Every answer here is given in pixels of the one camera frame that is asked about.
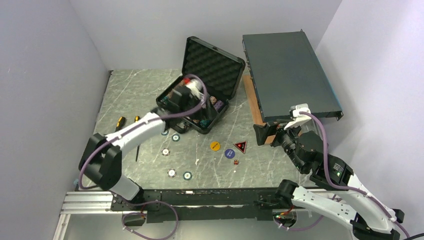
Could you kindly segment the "wooden board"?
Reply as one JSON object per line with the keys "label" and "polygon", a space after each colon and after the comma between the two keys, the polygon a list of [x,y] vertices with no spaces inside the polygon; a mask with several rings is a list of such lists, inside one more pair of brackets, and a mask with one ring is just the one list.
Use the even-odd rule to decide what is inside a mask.
{"label": "wooden board", "polygon": [[243,75],[242,76],[242,82],[244,85],[244,89],[246,92],[246,96],[247,96],[247,101],[250,107],[250,111],[252,114],[252,118],[253,118],[253,123],[254,124],[258,124],[258,125],[265,125],[266,123],[263,122],[262,120],[262,116],[261,116],[261,111],[258,105],[258,100],[256,97],[256,92],[255,92],[255,86],[253,84],[253,81],[251,79],[250,75]]}

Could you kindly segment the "purple chip stack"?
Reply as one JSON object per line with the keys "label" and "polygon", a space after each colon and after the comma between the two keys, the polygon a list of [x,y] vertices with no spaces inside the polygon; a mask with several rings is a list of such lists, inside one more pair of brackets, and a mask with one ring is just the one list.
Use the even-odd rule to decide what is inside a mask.
{"label": "purple chip stack", "polygon": [[225,106],[224,102],[222,102],[221,100],[218,100],[214,105],[214,109],[219,113],[221,111],[221,109]]}

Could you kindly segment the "blue small blind button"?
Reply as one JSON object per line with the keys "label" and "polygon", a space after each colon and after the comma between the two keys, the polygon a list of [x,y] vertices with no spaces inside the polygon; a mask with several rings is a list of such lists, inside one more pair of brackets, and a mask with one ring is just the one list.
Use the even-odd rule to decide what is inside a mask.
{"label": "blue small blind button", "polygon": [[226,149],[224,152],[224,156],[228,159],[233,159],[235,157],[236,153],[233,149]]}

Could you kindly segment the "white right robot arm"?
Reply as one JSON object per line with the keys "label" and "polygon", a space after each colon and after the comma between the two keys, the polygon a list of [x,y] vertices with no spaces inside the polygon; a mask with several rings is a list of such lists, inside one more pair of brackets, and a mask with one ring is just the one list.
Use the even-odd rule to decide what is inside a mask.
{"label": "white right robot arm", "polygon": [[290,123],[270,122],[253,126],[256,141],[264,145],[269,136],[272,147],[282,147],[295,168],[309,175],[330,197],[284,179],[268,205],[274,208],[303,208],[327,217],[351,230],[358,240],[399,240],[404,212],[379,201],[359,180],[353,169],[326,150],[323,138],[314,131],[301,132]]}

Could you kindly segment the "green chip stack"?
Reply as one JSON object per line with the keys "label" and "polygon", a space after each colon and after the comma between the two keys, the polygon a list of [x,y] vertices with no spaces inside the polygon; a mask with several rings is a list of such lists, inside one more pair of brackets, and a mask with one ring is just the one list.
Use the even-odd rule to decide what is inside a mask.
{"label": "green chip stack", "polygon": [[202,128],[202,129],[206,129],[209,125],[210,125],[211,121],[210,120],[200,120],[198,125]]}

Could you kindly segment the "red black all-in triangle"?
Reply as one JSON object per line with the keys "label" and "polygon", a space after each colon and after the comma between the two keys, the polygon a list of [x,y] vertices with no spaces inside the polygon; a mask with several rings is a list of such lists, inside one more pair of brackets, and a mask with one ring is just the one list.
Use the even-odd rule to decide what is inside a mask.
{"label": "red black all-in triangle", "polygon": [[240,151],[240,152],[242,152],[243,154],[245,154],[246,153],[246,150],[247,150],[247,144],[248,144],[248,142],[245,140],[245,141],[241,141],[241,142],[236,142],[236,143],[234,143],[233,145]]}

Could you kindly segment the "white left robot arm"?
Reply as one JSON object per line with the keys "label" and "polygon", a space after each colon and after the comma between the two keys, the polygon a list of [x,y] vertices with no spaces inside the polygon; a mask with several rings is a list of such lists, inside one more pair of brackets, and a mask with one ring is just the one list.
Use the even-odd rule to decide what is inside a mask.
{"label": "white left robot arm", "polygon": [[117,194],[131,210],[139,209],[145,202],[144,189],[129,179],[122,171],[123,158],[146,140],[168,130],[171,122],[198,113],[209,98],[205,84],[193,79],[183,85],[183,97],[193,97],[194,103],[187,100],[176,103],[177,110],[151,111],[141,119],[113,133],[93,134],[86,144],[78,165],[78,187],[89,190],[83,184],[83,177],[93,182],[94,188]]}

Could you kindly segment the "black poker set case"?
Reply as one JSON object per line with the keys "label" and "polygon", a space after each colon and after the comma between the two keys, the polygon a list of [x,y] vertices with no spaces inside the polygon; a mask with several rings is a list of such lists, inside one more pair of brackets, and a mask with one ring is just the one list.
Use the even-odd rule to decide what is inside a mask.
{"label": "black poker set case", "polygon": [[[246,63],[242,58],[196,36],[188,37],[181,74],[160,95],[167,94],[177,86],[184,86],[183,78],[189,78],[200,80],[205,84],[208,100],[198,113],[173,120],[170,128],[180,134],[186,133],[189,129],[194,129],[204,135],[208,134],[229,108],[230,100],[236,94],[245,67]],[[224,107],[220,112],[214,109],[217,101],[224,102]],[[165,112],[158,105],[156,108],[162,113]],[[210,125],[207,128],[201,128],[199,126],[201,120],[210,120]]]}

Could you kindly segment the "black yellow handled screwdriver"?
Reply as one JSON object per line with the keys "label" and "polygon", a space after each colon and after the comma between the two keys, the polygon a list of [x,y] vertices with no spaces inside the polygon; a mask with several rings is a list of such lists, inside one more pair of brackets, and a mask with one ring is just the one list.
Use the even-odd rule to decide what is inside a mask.
{"label": "black yellow handled screwdriver", "polygon": [[116,123],[115,132],[122,130],[124,126],[126,125],[126,121],[127,121],[127,118],[124,116],[121,116]]}

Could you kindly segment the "white brown poker chip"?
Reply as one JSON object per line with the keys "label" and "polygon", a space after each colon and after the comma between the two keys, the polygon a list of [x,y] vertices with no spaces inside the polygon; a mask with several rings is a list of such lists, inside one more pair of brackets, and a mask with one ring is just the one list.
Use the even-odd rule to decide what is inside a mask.
{"label": "white brown poker chip", "polygon": [[168,148],[164,148],[164,149],[161,151],[161,154],[162,154],[163,156],[169,156],[169,155],[170,155],[170,153],[171,153],[171,151],[170,151]]}
{"label": "white brown poker chip", "polygon": [[167,175],[168,175],[169,178],[174,178],[177,175],[177,172],[176,172],[175,169],[169,169],[167,171]]}

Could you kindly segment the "yellow big blind button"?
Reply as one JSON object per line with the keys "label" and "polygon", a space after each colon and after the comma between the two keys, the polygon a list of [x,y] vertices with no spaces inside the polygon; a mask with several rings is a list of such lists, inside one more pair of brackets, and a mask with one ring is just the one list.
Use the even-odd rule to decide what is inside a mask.
{"label": "yellow big blind button", "polygon": [[210,149],[214,152],[219,151],[221,149],[221,144],[218,141],[213,141],[210,143]]}

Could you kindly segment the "dark teal rack server box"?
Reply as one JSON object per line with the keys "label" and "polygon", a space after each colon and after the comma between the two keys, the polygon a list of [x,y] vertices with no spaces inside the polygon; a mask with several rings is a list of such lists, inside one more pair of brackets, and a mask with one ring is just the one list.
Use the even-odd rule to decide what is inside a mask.
{"label": "dark teal rack server box", "polygon": [[317,118],[343,117],[342,106],[303,30],[245,34],[246,64],[262,122],[287,119],[308,104]]}

